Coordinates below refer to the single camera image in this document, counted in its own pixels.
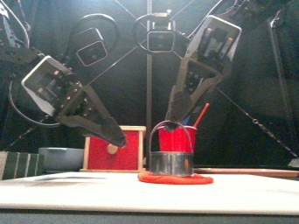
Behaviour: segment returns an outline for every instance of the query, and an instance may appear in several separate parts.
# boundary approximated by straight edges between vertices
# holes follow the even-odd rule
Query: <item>gray bowl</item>
[[[45,172],[76,172],[82,167],[82,149],[46,147],[38,149],[38,154],[44,155]]]

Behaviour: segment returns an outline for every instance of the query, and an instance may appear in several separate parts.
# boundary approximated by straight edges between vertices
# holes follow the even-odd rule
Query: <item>white table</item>
[[[17,210],[22,214],[24,211],[52,214],[54,211],[65,214],[77,211],[149,216],[168,214],[169,217],[183,214],[185,218],[207,215],[285,217],[289,221],[299,218],[299,181],[237,174],[203,176],[212,177],[213,183],[157,185],[140,182],[136,173],[101,172],[18,178],[0,181],[0,208],[12,215]]]

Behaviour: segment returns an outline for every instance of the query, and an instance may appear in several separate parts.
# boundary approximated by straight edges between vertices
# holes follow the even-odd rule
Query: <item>black curtain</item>
[[[12,9],[18,13],[17,4]],[[153,1],[152,11],[172,10],[176,28],[189,34],[217,0],[212,1]],[[277,29],[279,51],[283,55],[287,93],[289,96],[295,132],[297,132],[297,1],[285,13],[283,26]],[[94,66],[76,66],[82,84],[89,84],[104,102],[111,115],[121,125],[145,126],[145,52],[136,47],[132,25],[147,13],[147,1],[115,0],[26,0],[22,1],[25,18],[32,26],[30,45],[53,58],[64,53],[69,43],[70,28],[76,21],[90,13],[108,14],[119,25],[120,42],[113,52]],[[94,25],[109,44],[111,27],[103,21]],[[180,58],[175,53],[153,55],[153,109],[152,125],[163,119],[168,97],[176,81]],[[8,80],[1,73],[1,147],[4,148],[32,125],[14,114],[6,102]],[[289,133],[289,121],[281,87],[276,74],[276,63],[271,46],[268,22],[264,21],[240,39],[233,60],[233,71],[219,84],[219,90],[249,113],[239,107],[217,89],[209,92],[199,106],[209,102],[209,110],[201,120],[196,137],[196,165],[287,165],[292,156],[284,147],[252,123],[259,123],[275,133],[285,145],[297,151],[297,135]],[[38,109],[24,99],[22,90],[16,91],[17,105],[22,111],[40,117]],[[12,148],[12,151],[37,151],[38,147],[84,147],[84,137],[70,128],[36,128]]]

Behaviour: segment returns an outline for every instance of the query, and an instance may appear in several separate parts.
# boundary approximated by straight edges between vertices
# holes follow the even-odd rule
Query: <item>black wire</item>
[[[105,15],[105,14],[89,14],[89,15],[84,16],[76,22],[76,24],[72,26],[72,30],[70,30],[70,33],[69,33],[69,43],[68,43],[66,50],[65,50],[65,52],[62,54],[62,60],[65,60],[66,57],[69,56],[72,36],[76,34],[78,27],[82,24],[85,24],[86,22],[89,22],[92,20],[96,20],[96,19],[107,20],[112,24],[113,29],[115,29],[115,33],[116,33],[116,37],[115,37],[115,41],[113,41],[111,47],[107,49],[107,51],[111,52],[113,50],[113,48],[116,47],[117,42],[119,42],[119,36],[120,36],[120,34],[119,34],[117,23],[116,23],[115,19],[111,16]]]
[[[9,82],[9,88],[8,88],[8,100],[9,103],[12,105],[12,108],[14,110],[14,112],[24,118],[25,121],[28,121],[29,123],[33,123],[44,128],[57,128],[61,124],[57,123],[42,123],[42,122],[36,122],[32,118],[29,118],[16,107],[14,105],[14,101],[13,101],[13,80],[10,80]]]

